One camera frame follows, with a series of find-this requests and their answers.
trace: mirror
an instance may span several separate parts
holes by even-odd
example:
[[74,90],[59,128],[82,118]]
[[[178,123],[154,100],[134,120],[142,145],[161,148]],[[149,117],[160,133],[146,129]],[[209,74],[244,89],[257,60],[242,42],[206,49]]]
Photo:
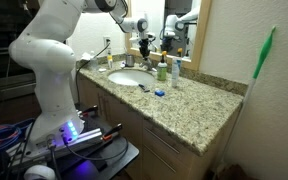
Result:
[[[131,14],[132,17],[143,17],[146,13],[149,22],[148,31],[156,36],[149,47],[151,53],[161,53],[165,50],[169,56],[176,56],[177,49],[182,48],[182,56],[190,61],[194,49],[197,20],[186,18],[186,21],[181,21],[180,18],[192,9],[198,12],[200,4],[201,0],[132,1]],[[139,47],[137,42],[132,43],[131,46],[134,49]]]
[[[154,23],[154,22],[150,23],[149,30],[154,31],[154,29],[157,29],[156,32],[158,33],[160,32],[163,26],[164,17],[165,17],[164,16],[164,7],[165,7],[164,0],[162,1],[127,0],[127,1],[129,5],[128,17],[134,17],[135,15],[132,15],[132,14],[134,14],[135,12],[143,13],[144,11],[147,11],[147,12],[153,11],[151,14],[151,16],[153,15],[152,16],[153,18],[150,18],[149,21],[154,20],[157,23]],[[201,3],[201,6],[200,6],[200,13],[199,13],[198,21],[197,21],[197,26],[196,26],[195,40],[191,39],[194,44],[194,48],[192,48],[193,50],[190,51],[191,61],[182,62],[182,68],[194,70],[194,71],[198,71],[199,69],[201,55],[203,51],[205,33],[207,29],[208,17],[209,17],[211,5],[212,5],[212,0],[201,0],[200,3]],[[127,47],[127,52],[135,56],[141,57],[142,55],[140,54],[138,48],[132,47],[133,44],[131,44],[130,42],[131,36],[134,37],[135,34],[128,33],[125,35],[125,45]],[[160,56],[161,56],[160,53],[151,52],[149,58],[153,61],[160,61]],[[171,60],[169,60],[169,58],[166,58],[166,59],[167,59],[167,63],[170,64],[172,62]]]

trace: sink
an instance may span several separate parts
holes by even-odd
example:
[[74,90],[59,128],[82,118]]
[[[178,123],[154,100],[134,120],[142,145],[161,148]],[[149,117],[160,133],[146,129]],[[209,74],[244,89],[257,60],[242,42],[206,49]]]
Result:
[[153,75],[133,69],[114,71],[108,76],[108,79],[116,84],[126,86],[138,86],[138,84],[149,85],[155,81]]

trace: soap bottle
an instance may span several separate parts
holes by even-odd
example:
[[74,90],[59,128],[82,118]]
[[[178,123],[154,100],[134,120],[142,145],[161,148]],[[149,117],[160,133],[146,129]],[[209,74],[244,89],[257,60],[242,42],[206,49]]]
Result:
[[92,71],[97,71],[98,62],[97,62],[97,58],[95,56],[94,51],[91,51],[90,55],[91,55],[91,59],[90,59],[91,70]]
[[113,57],[110,52],[107,55],[107,64],[110,69],[113,68]]
[[162,52],[161,62],[158,63],[157,80],[165,81],[167,72],[167,63],[165,62],[166,51]]
[[177,49],[177,56],[172,59],[172,87],[177,86],[178,77],[182,63],[182,48]]

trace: speckled granite countertop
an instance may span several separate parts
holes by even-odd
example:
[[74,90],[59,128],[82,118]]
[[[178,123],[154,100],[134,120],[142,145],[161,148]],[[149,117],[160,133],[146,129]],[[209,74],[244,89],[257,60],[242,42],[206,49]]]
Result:
[[[203,156],[216,135],[225,126],[231,115],[239,108],[242,96],[220,90],[196,81],[179,78],[178,87],[171,87],[171,75],[164,82],[148,85],[149,93],[138,86],[123,86],[111,82],[108,75],[119,70],[120,62],[105,72],[82,69],[88,79],[137,110],[146,119],[181,142],[185,147]],[[155,89],[165,96],[158,97]]]

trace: lotion bottle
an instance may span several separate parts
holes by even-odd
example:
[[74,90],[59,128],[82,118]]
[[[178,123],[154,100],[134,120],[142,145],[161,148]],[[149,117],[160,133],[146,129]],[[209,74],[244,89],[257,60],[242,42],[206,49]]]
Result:
[[107,64],[108,64],[109,69],[113,68],[113,57],[111,53],[109,53],[107,56]]
[[172,87],[177,86],[182,63],[182,48],[178,48],[177,56],[172,59]]

